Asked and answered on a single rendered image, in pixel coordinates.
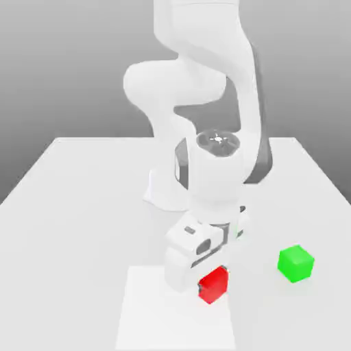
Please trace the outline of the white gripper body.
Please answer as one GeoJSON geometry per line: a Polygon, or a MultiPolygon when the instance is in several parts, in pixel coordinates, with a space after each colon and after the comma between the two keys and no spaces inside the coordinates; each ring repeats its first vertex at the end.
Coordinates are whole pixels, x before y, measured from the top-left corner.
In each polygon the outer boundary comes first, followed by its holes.
{"type": "Polygon", "coordinates": [[[231,249],[228,245],[212,253],[208,258],[191,267],[191,260],[173,247],[165,252],[165,281],[175,291],[183,293],[198,287],[198,282],[210,272],[223,265],[230,266],[231,249]]]}

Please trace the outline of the small red cube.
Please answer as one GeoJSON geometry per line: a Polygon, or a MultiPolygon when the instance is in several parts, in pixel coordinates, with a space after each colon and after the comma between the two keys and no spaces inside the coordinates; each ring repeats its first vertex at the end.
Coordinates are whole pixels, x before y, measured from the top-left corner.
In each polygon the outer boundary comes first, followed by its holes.
{"type": "Polygon", "coordinates": [[[207,304],[218,300],[228,288],[229,272],[221,265],[198,282],[198,296],[207,304]]]}

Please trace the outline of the small green cube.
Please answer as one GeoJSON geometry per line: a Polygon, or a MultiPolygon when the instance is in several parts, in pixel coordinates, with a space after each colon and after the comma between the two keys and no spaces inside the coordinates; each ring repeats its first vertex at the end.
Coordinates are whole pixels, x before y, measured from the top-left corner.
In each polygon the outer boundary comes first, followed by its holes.
{"type": "Polygon", "coordinates": [[[291,283],[311,276],[315,259],[300,245],[280,250],[277,269],[291,283]]]}

